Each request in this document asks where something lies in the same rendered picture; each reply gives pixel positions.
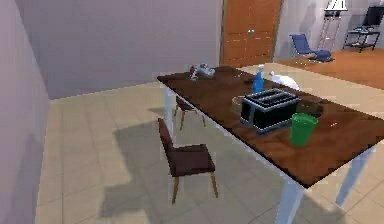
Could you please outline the dark red chair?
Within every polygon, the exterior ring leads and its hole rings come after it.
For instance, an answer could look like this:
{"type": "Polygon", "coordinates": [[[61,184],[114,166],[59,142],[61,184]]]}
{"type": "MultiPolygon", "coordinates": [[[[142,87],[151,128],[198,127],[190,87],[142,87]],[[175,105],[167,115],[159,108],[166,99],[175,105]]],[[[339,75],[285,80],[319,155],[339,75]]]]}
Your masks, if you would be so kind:
{"type": "Polygon", "coordinates": [[[174,178],[172,203],[176,202],[179,178],[209,173],[215,197],[218,197],[215,164],[205,144],[175,147],[165,121],[158,118],[160,140],[167,158],[170,175],[174,178]]]}
{"type": "Polygon", "coordinates": [[[180,128],[183,128],[185,113],[187,111],[194,111],[194,112],[196,112],[196,110],[193,109],[190,105],[188,105],[180,97],[176,97],[176,108],[175,108],[174,115],[177,115],[177,111],[178,110],[181,110],[181,112],[182,112],[181,121],[180,121],[180,128]]]}

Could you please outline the brown table with white legs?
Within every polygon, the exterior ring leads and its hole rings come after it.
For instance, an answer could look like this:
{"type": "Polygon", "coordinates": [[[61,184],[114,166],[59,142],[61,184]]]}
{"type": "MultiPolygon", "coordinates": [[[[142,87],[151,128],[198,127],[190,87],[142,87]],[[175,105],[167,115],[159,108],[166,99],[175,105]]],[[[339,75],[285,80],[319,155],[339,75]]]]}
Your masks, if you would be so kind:
{"type": "Polygon", "coordinates": [[[248,152],[285,178],[275,224],[291,224],[303,192],[346,163],[351,166],[339,190],[336,203],[341,206],[359,177],[375,146],[384,140],[384,120],[309,93],[286,88],[303,99],[323,107],[319,124],[303,147],[289,141],[285,128],[264,136],[240,123],[231,111],[232,99],[251,92],[252,74],[232,67],[216,69],[212,78],[190,79],[190,74],[160,76],[165,91],[166,124],[172,127],[171,100],[177,95],[248,152]]]}

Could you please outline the grey and red small object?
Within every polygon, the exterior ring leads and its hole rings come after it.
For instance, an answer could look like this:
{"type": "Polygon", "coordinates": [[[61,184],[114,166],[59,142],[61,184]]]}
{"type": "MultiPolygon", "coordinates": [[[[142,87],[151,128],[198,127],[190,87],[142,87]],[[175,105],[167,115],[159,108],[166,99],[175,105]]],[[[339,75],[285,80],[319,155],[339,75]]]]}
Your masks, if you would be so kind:
{"type": "Polygon", "coordinates": [[[212,77],[215,73],[213,68],[210,68],[206,63],[193,65],[190,68],[190,79],[197,80],[199,76],[212,77]]]}

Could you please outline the blue spray bottle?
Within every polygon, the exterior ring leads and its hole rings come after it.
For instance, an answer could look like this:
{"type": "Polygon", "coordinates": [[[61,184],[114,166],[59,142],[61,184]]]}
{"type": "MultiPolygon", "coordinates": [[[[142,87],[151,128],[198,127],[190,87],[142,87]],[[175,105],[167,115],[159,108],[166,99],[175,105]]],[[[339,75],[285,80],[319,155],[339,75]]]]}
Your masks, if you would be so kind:
{"type": "Polygon", "coordinates": [[[263,85],[264,85],[264,79],[262,77],[262,72],[264,69],[264,65],[260,64],[258,66],[258,71],[253,79],[253,92],[258,93],[263,90],[263,85]]]}

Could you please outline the black toaster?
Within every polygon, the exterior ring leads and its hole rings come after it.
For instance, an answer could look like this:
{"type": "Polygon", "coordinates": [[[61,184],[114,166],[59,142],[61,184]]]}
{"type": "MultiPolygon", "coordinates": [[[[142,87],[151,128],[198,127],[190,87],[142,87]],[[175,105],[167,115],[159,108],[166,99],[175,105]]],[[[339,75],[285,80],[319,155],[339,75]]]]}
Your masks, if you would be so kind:
{"type": "Polygon", "coordinates": [[[258,134],[279,129],[291,123],[300,101],[295,94],[278,88],[248,94],[242,99],[240,122],[258,134]]]}

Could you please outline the brown wooden door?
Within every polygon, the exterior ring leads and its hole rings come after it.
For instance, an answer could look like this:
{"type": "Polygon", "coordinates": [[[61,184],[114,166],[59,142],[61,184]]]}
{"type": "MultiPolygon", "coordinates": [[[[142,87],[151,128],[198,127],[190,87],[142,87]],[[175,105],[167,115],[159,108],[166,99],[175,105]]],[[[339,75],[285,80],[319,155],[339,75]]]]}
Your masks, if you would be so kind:
{"type": "Polygon", "coordinates": [[[272,61],[283,0],[224,0],[220,64],[235,68],[272,61]]]}

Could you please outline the green cup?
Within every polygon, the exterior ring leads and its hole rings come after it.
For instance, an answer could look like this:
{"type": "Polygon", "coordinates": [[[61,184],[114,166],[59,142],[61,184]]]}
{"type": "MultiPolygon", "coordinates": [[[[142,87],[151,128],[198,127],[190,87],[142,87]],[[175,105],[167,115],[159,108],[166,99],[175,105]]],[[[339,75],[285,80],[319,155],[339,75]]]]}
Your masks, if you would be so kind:
{"type": "Polygon", "coordinates": [[[317,125],[318,119],[310,114],[293,114],[290,132],[290,142],[295,146],[306,145],[317,125]]]}

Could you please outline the dark round plate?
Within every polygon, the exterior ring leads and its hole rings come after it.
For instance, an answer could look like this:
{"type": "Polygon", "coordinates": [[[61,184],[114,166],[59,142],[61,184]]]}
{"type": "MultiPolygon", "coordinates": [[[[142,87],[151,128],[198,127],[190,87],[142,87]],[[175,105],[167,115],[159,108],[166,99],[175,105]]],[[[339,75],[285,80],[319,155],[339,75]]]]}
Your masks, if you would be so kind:
{"type": "Polygon", "coordinates": [[[318,102],[301,100],[296,106],[296,112],[309,114],[315,118],[318,118],[323,114],[324,109],[323,106],[318,102]]]}

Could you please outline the blue lounge chair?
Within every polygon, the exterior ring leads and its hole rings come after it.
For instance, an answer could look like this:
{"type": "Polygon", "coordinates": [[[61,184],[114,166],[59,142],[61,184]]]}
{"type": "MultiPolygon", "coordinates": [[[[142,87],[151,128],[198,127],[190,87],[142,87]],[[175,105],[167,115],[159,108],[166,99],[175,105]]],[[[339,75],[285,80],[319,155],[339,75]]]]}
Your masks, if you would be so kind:
{"type": "Polygon", "coordinates": [[[312,50],[305,34],[291,35],[295,52],[300,56],[308,56],[309,60],[317,62],[333,61],[329,50],[312,50]]]}

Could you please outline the black television stand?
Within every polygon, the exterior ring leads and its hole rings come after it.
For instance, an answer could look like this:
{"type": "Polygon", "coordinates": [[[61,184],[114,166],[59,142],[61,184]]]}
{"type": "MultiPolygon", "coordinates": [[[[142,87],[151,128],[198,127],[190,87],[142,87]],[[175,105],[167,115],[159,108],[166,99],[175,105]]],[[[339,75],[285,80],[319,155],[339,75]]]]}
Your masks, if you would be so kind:
{"type": "Polygon", "coordinates": [[[362,52],[365,48],[374,50],[379,40],[381,32],[374,27],[358,27],[347,32],[343,43],[343,49],[346,47],[357,48],[362,52]]]}

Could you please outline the black television set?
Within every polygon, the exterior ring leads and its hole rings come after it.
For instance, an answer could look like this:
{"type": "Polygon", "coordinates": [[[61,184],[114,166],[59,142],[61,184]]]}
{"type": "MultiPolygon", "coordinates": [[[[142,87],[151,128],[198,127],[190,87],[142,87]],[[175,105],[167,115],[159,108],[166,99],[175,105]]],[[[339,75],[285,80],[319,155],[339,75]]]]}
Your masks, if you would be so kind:
{"type": "Polygon", "coordinates": [[[384,17],[384,6],[370,6],[363,20],[363,26],[379,26],[384,17]]]}

